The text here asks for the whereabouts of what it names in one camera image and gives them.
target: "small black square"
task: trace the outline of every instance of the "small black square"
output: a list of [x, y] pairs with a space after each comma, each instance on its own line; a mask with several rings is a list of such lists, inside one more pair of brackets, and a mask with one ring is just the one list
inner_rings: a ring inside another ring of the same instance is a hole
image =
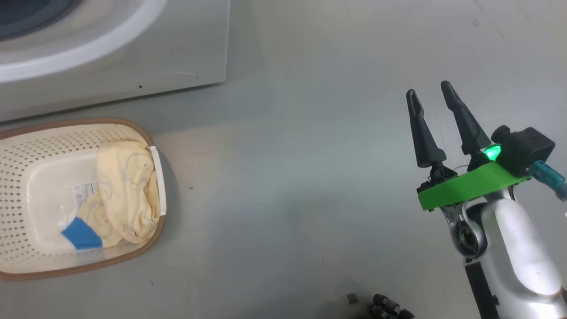
[[358, 304], [358, 297], [356, 296], [356, 293], [348, 294], [346, 299], [349, 301], [349, 305]]

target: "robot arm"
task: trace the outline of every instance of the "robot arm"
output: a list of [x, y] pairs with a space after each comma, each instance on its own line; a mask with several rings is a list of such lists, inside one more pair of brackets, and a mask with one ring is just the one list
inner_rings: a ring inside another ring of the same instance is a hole
[[[417, 164], [431, 167], [429, 180], [417, 192], [424, 210], [440, 208], [445, 216], [481, 318], [567, 318], [559, 270], [513, 193], [515, 184], [534, 177], [566, 199], [564, 178], [544, 163], [555, 143], [533, 128], [510, 133], [503, 126], [492, 136], [501, 148], [493, 162], [482, 152], [490, 140], [467, 106], [449, 82], [443, 81], [441, 89], [471, 161], [462, 176], [443, 165], [445, 153], [429, 132], [415, 91], [409, 90]], [[469, 204], [482, 198], [485, 202]]]

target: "washing machine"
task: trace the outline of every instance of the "washing machine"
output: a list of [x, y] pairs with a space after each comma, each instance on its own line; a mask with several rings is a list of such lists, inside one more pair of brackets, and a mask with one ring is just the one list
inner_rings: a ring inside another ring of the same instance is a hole
[[222, 82], [230, 0], [0, 0], [0, 121]]

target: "washing machine door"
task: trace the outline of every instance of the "washing machine door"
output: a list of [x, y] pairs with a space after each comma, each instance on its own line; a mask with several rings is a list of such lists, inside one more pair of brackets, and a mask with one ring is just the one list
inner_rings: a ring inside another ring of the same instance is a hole
[[76, 68], [144, 33], [167, 0], [0, 0], [0, 83]]

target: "blue cable connector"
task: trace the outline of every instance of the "blue cable connector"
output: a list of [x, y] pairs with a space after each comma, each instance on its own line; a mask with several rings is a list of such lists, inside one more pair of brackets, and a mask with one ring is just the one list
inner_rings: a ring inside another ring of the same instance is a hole
[[551, 188], [557, 198], [563, 202], [567, 201], [567, 185], [565, 177], [561, 176], [553, 168], [549, 167], [544, 161], [537, 161], [528, 168], [528, 175], [535, 178], [540, 183], [544, 183]]

